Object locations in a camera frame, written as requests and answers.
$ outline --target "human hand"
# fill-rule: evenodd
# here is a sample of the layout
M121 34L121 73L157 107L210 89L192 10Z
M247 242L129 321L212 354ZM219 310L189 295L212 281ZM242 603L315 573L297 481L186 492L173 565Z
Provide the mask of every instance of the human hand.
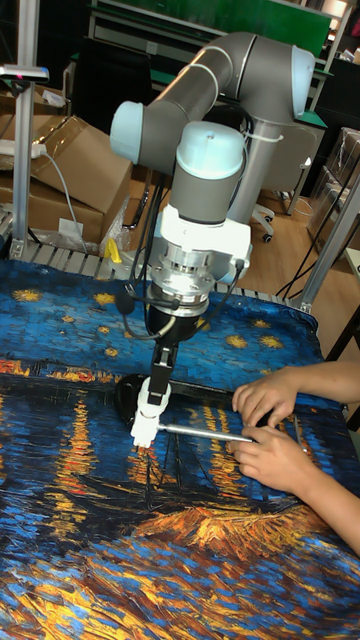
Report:
M245 427L242 435L256 442L230 442L230 452L240 471L273 489L299 496L317 470L301 447L273 427Z
M238 387L233 395L232 407L241 413L244 425L250 427L255 427L272 410L268 425L275 427L293 412L298 389L297 370L285 367Z

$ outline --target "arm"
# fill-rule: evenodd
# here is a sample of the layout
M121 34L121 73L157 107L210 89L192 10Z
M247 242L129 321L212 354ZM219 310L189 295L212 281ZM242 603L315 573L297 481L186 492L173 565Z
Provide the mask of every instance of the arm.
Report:
M272 427L245 427L257 442L231 442L240 471L308 504L360 555L360 499L318 469L289 436Z
M265 413L275 427L293 412L298 393L309 393L338 402L360 400L360 364L322 362L307 367L284 367L250 384L238 387L233 409L242 414L244 424L255 426Z

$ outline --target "light blue joint cap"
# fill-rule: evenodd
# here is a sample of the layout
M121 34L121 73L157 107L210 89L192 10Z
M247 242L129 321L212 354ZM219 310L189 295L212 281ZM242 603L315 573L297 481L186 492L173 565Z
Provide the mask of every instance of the light blue joint cap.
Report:
M123 102L115 112L110 131L112 150L137 164L140 156L144 106Z
M221 180L239 171L244 138L222 124L190 122L186 125L176 159L184 171L203 180Z
M295 45L291 53L291 76L294 118L305 111L311 79L314 73L315 58L310 51L298 49Z

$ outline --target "painted cloth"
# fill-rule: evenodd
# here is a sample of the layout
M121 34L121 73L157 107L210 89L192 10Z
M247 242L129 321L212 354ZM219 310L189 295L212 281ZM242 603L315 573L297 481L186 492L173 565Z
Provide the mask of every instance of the painted cloth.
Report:
M149 371L152 344L125 333L116 282L14 262L0 282L0 640L359 638L360 561L310 509L216 440L132 446L114 385ZM129 322L143 332L140 306ZM316 328L232 296L174 377L234 389L319 362ZM304 395L296 413L313 460L360 495L339 405ZM242 428L188 400L166 420Z

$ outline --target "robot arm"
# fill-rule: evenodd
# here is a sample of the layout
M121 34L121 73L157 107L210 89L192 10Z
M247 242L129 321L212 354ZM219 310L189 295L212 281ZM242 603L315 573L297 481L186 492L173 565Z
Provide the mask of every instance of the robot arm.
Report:
M169 316L175 321L156 340L151 375L140 391L131 431L135 445L149 447L156 436L170 396L178 344L195 334L209 304L215 253L229 256L236 279L249 266L250 227L226 219L242 171L243 146L243 136L222 125L193 122L184 129L170 204L162 214L166 249L153 266L148 291L151 333L158 334L168 325ZM174 300L177 308L165 311L163 303Z
M250 33L206 45L148 107L125 102L111 128L115 153L172 174L184 127L202 120L220 94L238 100L255 123L248 165L230 217L248 223L284 125L302 115L311 53Z
M204 47L149 107L123 103L115 114L111 145L116 153L168 174L176 155L170 204L161 225L166 249L153 266L148 291L149 330L158 335L166 326L169 330L156 340L151 375L138 397L131 432L135 445L149 447L156 436L178 344L195 334L208 306L214 255L228 256L236 278L249 266L247 223L274 142L283 125L304 111L313 69L314 58L307 51L234 33ZM196 122L220 93L239 100L255 122L245 170L239 132ZM166 311L162 302L170 303Z

